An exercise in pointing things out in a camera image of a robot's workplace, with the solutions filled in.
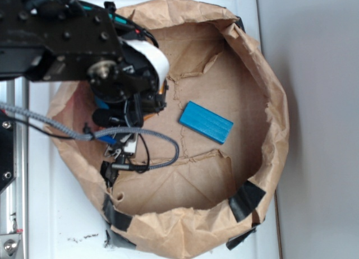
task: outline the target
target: white surface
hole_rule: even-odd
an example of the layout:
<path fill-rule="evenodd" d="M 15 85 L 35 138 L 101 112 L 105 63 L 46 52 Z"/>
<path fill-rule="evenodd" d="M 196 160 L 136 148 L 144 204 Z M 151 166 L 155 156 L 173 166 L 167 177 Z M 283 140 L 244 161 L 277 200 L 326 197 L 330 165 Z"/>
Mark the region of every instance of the white surface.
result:
<path fill-rule="evenodd" d="M 100 0 L 86 0 L 102 4 Z M 117 6 L 146 0 L 115 0 Z M 201 0 L 226 6 L 243 18 L 247 32 L 259 38 L 256 0 Z M 30 109 L 47 112 L 58 84 L 31 84 Z M 30 130 L 29 253 L 30 259 L 159 258 L 123 248 L 104 248 L 103 219 L 85 197 L 49 138 Z M 222 245 L 199 258 L 279 258 L 274 204 L 257 233 L 229 251 Z"/>
<path fill-rule="evenodd" d="M 258 0 L 289 100 L 278 187 L 285 259 L 359 258 L 359 0 Z"/>

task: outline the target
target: paper bag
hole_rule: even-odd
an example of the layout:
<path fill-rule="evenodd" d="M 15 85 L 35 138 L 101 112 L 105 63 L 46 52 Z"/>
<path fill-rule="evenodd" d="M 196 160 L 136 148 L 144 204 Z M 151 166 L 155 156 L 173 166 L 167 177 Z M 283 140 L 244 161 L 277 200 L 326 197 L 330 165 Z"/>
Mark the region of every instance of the paper bag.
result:
<path fill-rule="evenodd" d="M 288 151 L 286 95 L 258 42 L 225 8 L 153 0 L 117 13 L 150 30 L 170 61 L 167 107 L 144 128 L 175 139 L 180 158 L 144 174 L 120 172 L 107 188 L 100 175 L 105 144 L 53 141 L 116 245 L 192 258 L 264 221 Z M 189 101 L 234 123 L 223 145 L 179 124 Z M 48 115 L 76 131 L 85 122 L 95 130 L 95 108 L 87 82 L 67 82 Z M 172 157 L 166 142 L 145 138 L 151 163 Z M 139 145 L 135 161 L 145 160 Z"/>

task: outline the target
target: blue block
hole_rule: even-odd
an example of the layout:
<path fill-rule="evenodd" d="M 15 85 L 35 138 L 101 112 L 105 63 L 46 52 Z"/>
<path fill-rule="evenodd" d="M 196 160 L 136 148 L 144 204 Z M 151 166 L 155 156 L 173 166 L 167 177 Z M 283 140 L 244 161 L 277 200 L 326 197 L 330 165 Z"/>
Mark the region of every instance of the blue block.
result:
<path fill-rule="evenodd" d="M 195 103 L 188 102 L 179 123 L 223 144 L 233 123 Z"/>

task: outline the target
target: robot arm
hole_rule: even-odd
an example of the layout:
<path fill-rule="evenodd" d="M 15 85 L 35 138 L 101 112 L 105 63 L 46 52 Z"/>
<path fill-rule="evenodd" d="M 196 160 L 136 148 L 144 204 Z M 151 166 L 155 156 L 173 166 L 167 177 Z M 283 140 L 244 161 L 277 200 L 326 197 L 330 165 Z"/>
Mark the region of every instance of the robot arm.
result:
<path fill-rule="evenodd" d="M 169 63 L 151 33 L 115 10 L 112 2 L 0 0 L 0 80 L 88 81 L 97 125 L 142 127 L 165 107 Z M 105 154 L 115 162 L 103 165 L 104 175 L 126 170 L 136 150 L 137 134 L 113 138 Z"/>

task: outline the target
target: black tape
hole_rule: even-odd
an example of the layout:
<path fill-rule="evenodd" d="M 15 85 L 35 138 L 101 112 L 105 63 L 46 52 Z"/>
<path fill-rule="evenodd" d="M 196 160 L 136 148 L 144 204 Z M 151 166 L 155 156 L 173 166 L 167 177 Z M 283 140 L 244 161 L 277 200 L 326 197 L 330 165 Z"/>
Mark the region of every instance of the black tape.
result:
<path fill-rule="evenodd" d="M 228 199 L 236 221 L 239 223 L 248 217 L 258 207 L 264 195 L 265 191 L 246 181 L 237 193 Z"/>
<path fill-rule="evenodd" d="M 117 229 L 127 231 L 130 227 L 132 217 L 124 213 L 118 212 L 113 208 L 112 201 L 109 195 L 106 195 L 103 203 L 103 211 L 110 224 L 115 226 Z"/>
<path fill-rule="evenodd" d="M 107 224 L 106 235 L 107 242 L 105 244 L 105 247 L 108 244 L 112 244 L 119 248 L 136 249 L 136 245 L 129 241 L 127 238 L 124 238 L 120 234 L 117 234 L 116 232 L 112 231 L 110 224 Z"/>
<path fill-rule="evenodd" d="M 238 17 L 238 21 L 236 21 L 236 25 L 243 30 L 243 32 L 245 33 L 245 25 L 243 24 L 242 18 Z"/>
<path fill-rule="evenodd" d="M 250 234 L 256 233 L 257 226 L 259 224 L 253 225 L 252 229 L 248 231 L 247 233 L 244 233 L 242 235 L 239 235 L 237 237 L 231 238 L 225 245 L 227 248 L 231 251 L 232 249 L 236 248 L 239 244 L 241 244 Z"/>

